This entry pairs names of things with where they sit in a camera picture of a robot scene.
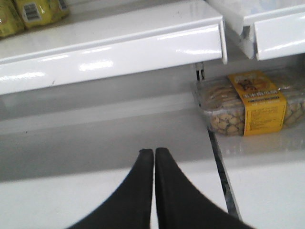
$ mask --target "black pointed object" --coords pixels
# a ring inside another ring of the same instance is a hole
[[[156,150],[155,193],[159,229],[251,229],[202,195],[167,148]]]
[[[143,149],[115,192],[69,229],[148,229],[153,194],[153,151]]]

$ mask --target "snack package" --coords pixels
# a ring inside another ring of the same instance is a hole
[[[11,0],[0,0],[0,38],[23,30],[23,23]]]
[[[59,5],[59,9],[60,9],[61,18],[68,16],[70,12],[69,12],[68,5],[66,4],[66,1],[58,0],[58,5]]]
[[[282,128],[305,120],[305,77],[293,70],[264,72],[287,100]],[[194,98],[208,128],[223,135],[244,135],[245,106],[227,77],[194,84]]]
[[[28,29],[61,20],[58,0],[15,0],[15,3]]]

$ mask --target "plastic food container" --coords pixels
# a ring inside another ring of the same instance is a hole
[[[287,100],[283,128],[305,117],[305,76],[290,69],[264,72]],[[245,108],[227,77],[196,82],[193,94],[208,128],[223,135],[243,135]]]

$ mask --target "store shelf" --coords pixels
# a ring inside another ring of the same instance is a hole
[[[304,123],[267,135],[216,135],[244,222],[257,229],[305,227],[304,136]]]
[[[83,5],[60,23],[1,40],[0,94],[226,61],[222,16],[202,0]]]
[[[66,228],[103,202],[142,148],[168,147],[191,182],[226,210],[209,135],[196,109],[0,137],[0,221]],[[157,229],[156,206],[152,228]]]
[[[225,19],[228,36],[250,58],[305,52],[305,0],[208,0]]]

